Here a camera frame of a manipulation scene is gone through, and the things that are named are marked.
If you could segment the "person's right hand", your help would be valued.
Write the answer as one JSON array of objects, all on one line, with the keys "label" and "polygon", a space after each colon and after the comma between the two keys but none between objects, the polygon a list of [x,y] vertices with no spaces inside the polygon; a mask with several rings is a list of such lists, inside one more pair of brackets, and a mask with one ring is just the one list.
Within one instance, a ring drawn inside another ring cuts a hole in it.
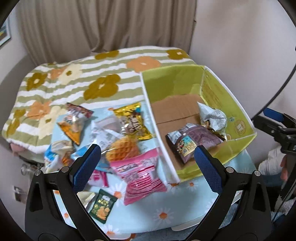
[{"label": "person's right hand", "polygon": [[283,181],[287,181],[288,179],[288,171],[287,171],[287,155],[285,155],[281,161],[281,164],[280,164],[282,170],[281,170],[281,180]]}]

